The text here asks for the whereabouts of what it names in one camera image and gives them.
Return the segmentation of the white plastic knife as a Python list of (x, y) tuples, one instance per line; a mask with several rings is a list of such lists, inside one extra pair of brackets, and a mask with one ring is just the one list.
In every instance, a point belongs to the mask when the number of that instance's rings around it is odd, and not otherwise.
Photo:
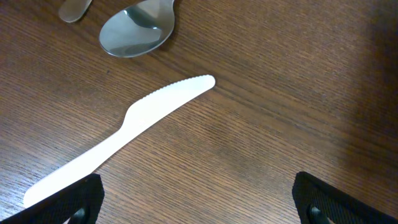
[(53, 171), (24, 194), (29, 208), (94, 172), (114, 153), (153, 124), (215, 86), (212, 75), (201, 75), (164, 86), (133, 103), (114, 134)]

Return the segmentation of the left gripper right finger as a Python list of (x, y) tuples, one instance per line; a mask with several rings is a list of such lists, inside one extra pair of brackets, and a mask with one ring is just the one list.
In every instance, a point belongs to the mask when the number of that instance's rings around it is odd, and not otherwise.
[(292, 196), (302, 223), (397, 224), (394, 217), (362, 203), (307, 172), (296, 174)]

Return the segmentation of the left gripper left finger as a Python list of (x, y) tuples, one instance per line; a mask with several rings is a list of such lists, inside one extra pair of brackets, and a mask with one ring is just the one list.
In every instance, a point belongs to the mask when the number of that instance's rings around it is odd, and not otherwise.
[(103, 199), (104, 188), (100, 175), (90, 174), (29, 208), (2, 220), (1, 224), (95, 224)]

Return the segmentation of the silver spoon far left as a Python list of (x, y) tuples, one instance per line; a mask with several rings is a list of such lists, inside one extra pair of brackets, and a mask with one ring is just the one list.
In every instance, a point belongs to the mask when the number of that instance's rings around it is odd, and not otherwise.
[(58, 15), (64, 22), (76, 22), (83, 17), (92, 0), (65, 0), (58, 10)]

